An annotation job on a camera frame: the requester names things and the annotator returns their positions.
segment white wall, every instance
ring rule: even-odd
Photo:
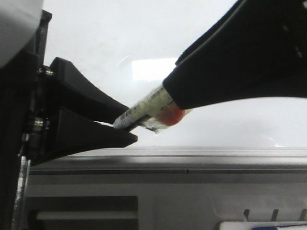
[[[135,80],[132,61],[177,58],[234,0],[45,0],[53,14],[46,65],[68,59],[105,93],[132,106],[162,80]],[[307,100],[249,99],[194,109],[134,146],[307,146]]]

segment white background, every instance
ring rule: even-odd
[[[46,60],[70,60],[94,85],[132,106],[162,80],[133,78],[132,62],[177,58],[234,0],[45,0]],[[133,146],[307,146],[307,100],[248,99],[196,108]]]

